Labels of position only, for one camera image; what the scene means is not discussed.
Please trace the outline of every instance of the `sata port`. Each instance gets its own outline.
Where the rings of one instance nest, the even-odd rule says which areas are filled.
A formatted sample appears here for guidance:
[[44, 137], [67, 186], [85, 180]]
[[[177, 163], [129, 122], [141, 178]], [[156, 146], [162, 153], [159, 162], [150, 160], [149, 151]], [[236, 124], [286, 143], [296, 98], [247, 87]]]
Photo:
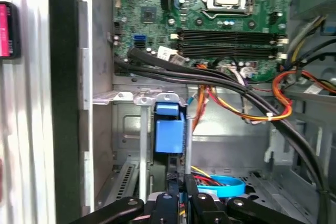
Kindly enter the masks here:
[[147, 37], [146, 35], [134, 35], [133, 40], [134, 41], [146, 41]]
[[136, 48], [145, 48], [146, 47], [146, 43], [145, 42], [134, 42], [134, 46]]

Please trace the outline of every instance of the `green circuit board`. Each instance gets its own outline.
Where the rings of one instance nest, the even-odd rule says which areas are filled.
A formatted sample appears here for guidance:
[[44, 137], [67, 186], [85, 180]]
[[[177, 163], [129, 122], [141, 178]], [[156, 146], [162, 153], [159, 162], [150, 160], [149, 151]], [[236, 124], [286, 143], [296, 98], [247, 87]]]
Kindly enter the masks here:
[[[174, 42], [170, 34], [176, 29], [211, 30], [211, 31], [245, 31], [272, 34], [286, 34], [287, 10], [289, 0], [254, 0], [253, 13], [248, 16], [218, 16], [210, 19], [202, 13], [204, 0], [174, 0], [171, 11], [164, 11], [161, 0], [114, 0], [113, 21], [122, 24], [120, 42], [114, 46], [115, 54], [120, 58], [127, 57], [129, 48], [133, 46], [134, 35], [146, 35], [146, 48], [157, 51], [160, 46], [170, 47]], [[144, 12], [150, 10], [155, 15], [146, 22]], [[281, 13], [274, 24], [270, 24], [270, 14]], [[191, 59], [186, 65], [197, 62], [209, 62], [215, 58]], [[256, 61], [255, 81], [263, 81], [276, 74], [276, 62], [269, 59], [237, 58], [237, 61]]]

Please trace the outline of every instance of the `yellow wire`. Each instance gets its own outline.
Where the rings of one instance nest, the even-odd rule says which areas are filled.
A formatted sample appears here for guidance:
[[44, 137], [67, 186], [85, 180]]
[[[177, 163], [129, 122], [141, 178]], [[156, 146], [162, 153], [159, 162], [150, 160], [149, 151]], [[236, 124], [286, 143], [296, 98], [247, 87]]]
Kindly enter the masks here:
[[196, 171], [198, 171], [199, 173], [202, 173], [202, 174], [205, 175], [206, 177], [211, 178], [211, 176], [210, 176], [208, 173], [202, 171], [201, 169], [198, 169], [198, 168], [195, 167], [195, 166], [191, 166], [191, 168], [194, 169], [194, 170], [196, 170]]
[[331, 85], [330, 83], [328, 82], [325, 82], [325, 81], [321, 81], [324, 85], [326, 85], [327, 87], [329, 87], [330, 89], [332, 90], [335, 90], [335, 86], [334, 85]]
[[[225, 107], [230, 108], [231, 110], [233, 110], [233, 111], [235, 111], [235, 112], [237, 112], [239, 114], [244, 115], [245, 118], [248, 118], [248, 119], [251, 119], [251, 120], [255, 120], [255, 121], [268, 121], [268, 118], [266, 118], [264, 116], [251, 116], [251, 115], [240, 113], [237, 109], [235, 109], [234, 107], [232, 107], [230, 104], [226, 103], [220, 97], [217, 96], [217, 98], [218, 98], [219, 102], [222, 105], [224, 105]], [[292, 109], [290, 108], [289, 111], [285, 115], [273, 116], [272, 120], [282, 120], [282, 119], [288, 117], [291, 113], [292, 113]]]
[[[327, 18], [326, 16], [322, 17], [322, 18], [321, 18], [321, 19], [314, 25], [314, 27], [312, 28], [312, 30], [315, 29], [315, 28], [317, 28], [317, 27], [319, 27], [319, 26], [321, 25], [321, 23], [322, 23], [326, 18]], [[293, 53], [293, 56], [292, 56], [292, 59], [291, 59], [292, 62], [296, 61], [296, 58], [297, 58], [297, 56], [298, 56], [298, 54], [299, 54], [299, 51], [300, 51], [300, 49], [302, 48], [303, 44], [306, 42], [306, 39], [307, 39], [307, 38], [304, 38], [304, 39], [299, 43], [298, 47], [295, 49], [295, 51], [294, 51], [294, 53]]]
[[297, 56], [298, 56], [298, 54], [299, 54], [299, 51], [300, 51], [301, 47], [303, 46], [303, 44], [305, 43], [305, 41], [306, 41], [306, 39], [303, 39], [303, 40], [299, 43], [298, 47], [295, 49], [295, 51], [294, 51], [294, 53], [293, 53], [293, 57], [292, 57], [292, 62], [296, 61], [296, 58], [297, 58]]

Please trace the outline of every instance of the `capacitor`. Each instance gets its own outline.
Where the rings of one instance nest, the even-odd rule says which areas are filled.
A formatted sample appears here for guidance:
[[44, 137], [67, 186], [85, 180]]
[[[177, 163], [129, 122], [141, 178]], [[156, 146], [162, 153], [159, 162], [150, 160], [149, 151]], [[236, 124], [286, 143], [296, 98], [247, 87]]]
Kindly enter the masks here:
[[179, 3], [180, 5], [183, 5], [183, 4], [185, 3], [185, 0], [178, 0], [178, 3]]
[[173, 18], [168, 19], [168, 25], [173, 26], [175, 24], [175, 20]]

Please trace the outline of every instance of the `blue plastic latch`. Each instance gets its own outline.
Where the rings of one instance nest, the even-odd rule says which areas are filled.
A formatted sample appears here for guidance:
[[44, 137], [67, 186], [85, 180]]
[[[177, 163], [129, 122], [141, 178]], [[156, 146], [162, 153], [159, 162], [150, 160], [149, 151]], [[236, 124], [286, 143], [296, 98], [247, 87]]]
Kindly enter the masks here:
[[158, 115], [175, 115], [178, 116], [178, 107], [177, 103], [164, 103], [158, 102], [156, 104], [156, 113]]
[[184, 115], [180, 112], [179, 120], [157, 120], [156, 121], [156, 152], [182, 153]]

